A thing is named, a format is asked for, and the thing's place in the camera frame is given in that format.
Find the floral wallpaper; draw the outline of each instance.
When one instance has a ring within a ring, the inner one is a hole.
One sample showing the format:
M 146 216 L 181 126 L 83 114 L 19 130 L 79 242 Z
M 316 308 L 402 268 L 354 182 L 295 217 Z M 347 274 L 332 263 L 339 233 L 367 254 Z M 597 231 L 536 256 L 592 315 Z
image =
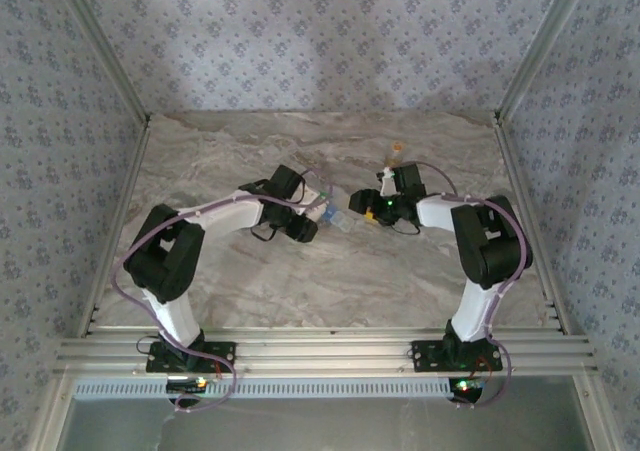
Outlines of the floral wallpaper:
M 0 449 L 77 332 L 139 125 L 61 0 L 0 0 Z
M 495 109 L 552 0 L 89 0 L 150 112 Z
M 571 314 L 640 449 L 640 0 L 580 0 L 511 132 Z

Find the yellow component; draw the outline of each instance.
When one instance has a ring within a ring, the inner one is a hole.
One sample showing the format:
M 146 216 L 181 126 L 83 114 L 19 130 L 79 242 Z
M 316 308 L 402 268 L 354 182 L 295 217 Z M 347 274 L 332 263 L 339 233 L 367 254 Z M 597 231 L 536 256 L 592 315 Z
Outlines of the yellow component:
M 367 219 L 370 219 L 371 221 L 375 221 L 375 218 L 373 217 L 373 213 L 371 212 L 371 208 L 367 208 L 367 212 L 364 213 L 364 217 Z

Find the ventilation grille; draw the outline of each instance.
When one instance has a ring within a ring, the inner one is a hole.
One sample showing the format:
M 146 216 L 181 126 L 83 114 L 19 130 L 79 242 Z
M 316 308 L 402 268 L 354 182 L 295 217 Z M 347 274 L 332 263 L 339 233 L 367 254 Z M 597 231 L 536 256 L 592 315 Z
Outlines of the ventilation grille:
M 165 398 L 165 379 L 80 380 L 76 399 Z M 230 383 L 210 383 L 205 396 L 221 396 Z M 451 396 L 446 378 L 244 379 L 235 399 L 421 398 Z

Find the aluminum frame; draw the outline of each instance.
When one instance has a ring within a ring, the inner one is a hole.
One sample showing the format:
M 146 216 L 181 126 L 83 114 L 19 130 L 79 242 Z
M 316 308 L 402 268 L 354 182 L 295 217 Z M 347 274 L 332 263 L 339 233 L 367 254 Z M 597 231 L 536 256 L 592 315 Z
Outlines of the aluminum frame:
M 102 63 L 105 73 L 111 79 L 126 108 L 140 124 L 147 116 L 144 105 L 129 80 L 126 71 L 116 56 L 109 39 L 100 27 L 98 20 L 87 0 L 63 0 L 71 14 L 76 18 L 78 26 L 91 44 L 96 58 Z
M 542 244 L 535 211 L 523 191 L 523 177 L 514 160 L 509 136 L 494 119 L 494 130 L 511 180 L 523 226 L 536 254 L 536 266 L 552 325 L 540 328 L 496 329 L 513 357 L 513 374 L 518 376 L 573 376 L 580 396 L 581 411 L 595 449 L 623 449 L 620 434 L 607 404 L 598 376 L 592 347 L 585 336 L 574 335 L 559 285 Z M 29 449 L 57 446 L 78 379 L 157 380 L 144 371 L 145 360 L 135 351 L 136 341 L 153 333 L 151 327 L 91 327 L 91 317 L 102 297 L 113 262 L 129 200 L 149 139 L 145 126 L 137 143 L 121 200 L 112 222 L 100 267 L 91 288 L 91 301 L 83 316 L 78 336 L 65 340 L 54 364 L 50 383 L 31 437 Z M 409 343 L 417 339 L 440 339 L 442 330 L 410 328 L 336 329 L 223 329 L 205 330 L 210 340 L 238 343 L 237 369 L 242 379 L 370 377 L 402 379 L 424 377 L 413 372 L 407 356 Z M 438 377 L 463 376 L 439 373 Z
M 500 103 L 501 119 L 513 116 L 577 3 L 578 0 L 553 0 Z

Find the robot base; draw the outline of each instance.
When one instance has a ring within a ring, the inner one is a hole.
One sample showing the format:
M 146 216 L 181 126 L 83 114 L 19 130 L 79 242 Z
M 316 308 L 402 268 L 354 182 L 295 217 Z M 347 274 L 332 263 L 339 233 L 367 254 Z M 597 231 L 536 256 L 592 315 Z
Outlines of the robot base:
M 204 341 L 198 347 L 198 351 L 207 354 L 213 354 L 220 358 L 224 358 L 231 364 L 234 364 L 236 357 L 236 343 L 233 342 L 207 342 Z M 220 373 L 226 374 L 231 371 L 226 366 L 218 365 Z M 169 348 L 164 342 L 158 341 L 149 348 L 149 357 L 147 358 L 147 373 L 196 373 L 196 374 L 215 374 L 218 372 L 216 363 L 209 359 L 197 359 L 191 366 L 187 366 L 185 360 L 181 359 L 173 349 Z
M 461 342 L 451 320 L 440 341 L 412 341 L 411 359 L 416 373 L 441 371 L 502 371 L 502 357 L 497 346 L 486 339 Z

